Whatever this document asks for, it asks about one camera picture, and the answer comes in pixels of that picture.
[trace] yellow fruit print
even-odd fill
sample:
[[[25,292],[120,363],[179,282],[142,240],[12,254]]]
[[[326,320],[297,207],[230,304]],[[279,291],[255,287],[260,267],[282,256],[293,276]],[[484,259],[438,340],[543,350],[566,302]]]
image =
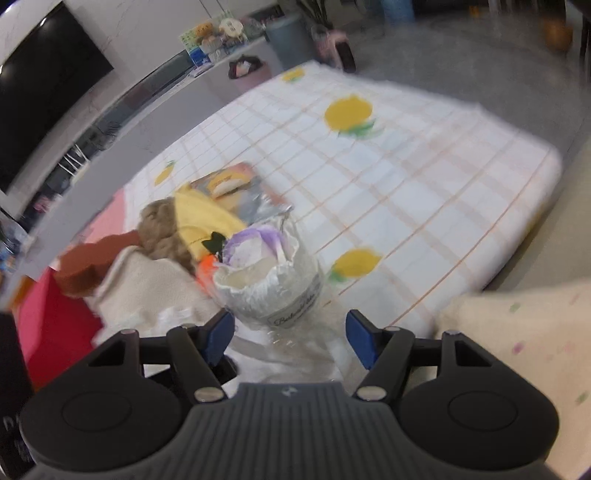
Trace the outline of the yellow fruit print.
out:
[[[306,73],[302,67],[297,67],[295,69],[291,69],[283,74],[283,81],[288,83],[297,82],[300,80]]]
[[[382,259],[370,248],[354,248],[341,255],[330,269],[329,278],[342,282],[349,278],[361,278],[371,273]]]
[[[160,172],[160,175],[158,175],[156,177],[156,180],[154,180],[154,186],[157,187],[164,180],[166,180],[168,177],[170,177],[170,174],[173,172],[173,170],[174,170],[174,162],[173,161],[169,161],[166,164],[166,168],[162,172]]]
[[[375,120],[369,121],[374,107],[357,95],[341,98],[326,109],[324,120],[331,130],[339,135],[367,137]]]

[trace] white towel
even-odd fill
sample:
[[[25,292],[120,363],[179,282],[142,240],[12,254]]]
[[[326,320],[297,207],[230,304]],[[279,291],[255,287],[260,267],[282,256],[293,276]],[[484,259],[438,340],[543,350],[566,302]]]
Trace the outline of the white towel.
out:
[[[183,323],[203,325],[219,310],[180,265],[151,260],[138,247],[121,251],[87,301],[105,325],[95,345],[124,328],[134,328],[140,336],[160,336]]]

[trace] television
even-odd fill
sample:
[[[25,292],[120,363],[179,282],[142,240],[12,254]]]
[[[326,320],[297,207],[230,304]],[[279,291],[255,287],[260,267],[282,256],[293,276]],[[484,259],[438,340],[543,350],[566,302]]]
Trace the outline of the television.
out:
[[[45,135],[113,67],[64,3],[0,70],[0,190],[7,191]]]

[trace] trash can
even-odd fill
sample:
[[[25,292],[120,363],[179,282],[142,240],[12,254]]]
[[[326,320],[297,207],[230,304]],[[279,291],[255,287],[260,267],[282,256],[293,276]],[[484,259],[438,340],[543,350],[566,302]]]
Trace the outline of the trash can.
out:
[[[309,60],[320,60],[316,44],[300,14],[269,22],[266,35],[285,70]]]

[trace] brown plush toy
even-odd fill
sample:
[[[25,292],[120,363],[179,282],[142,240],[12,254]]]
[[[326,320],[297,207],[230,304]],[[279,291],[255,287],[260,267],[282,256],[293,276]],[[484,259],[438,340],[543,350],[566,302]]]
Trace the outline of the brown plush toy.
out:
[[[156,200],[145,207],[141,213],[138,233],[148,257],[152,260],[174,260],[193,275],[193,258],[177,233],[173,198]]]

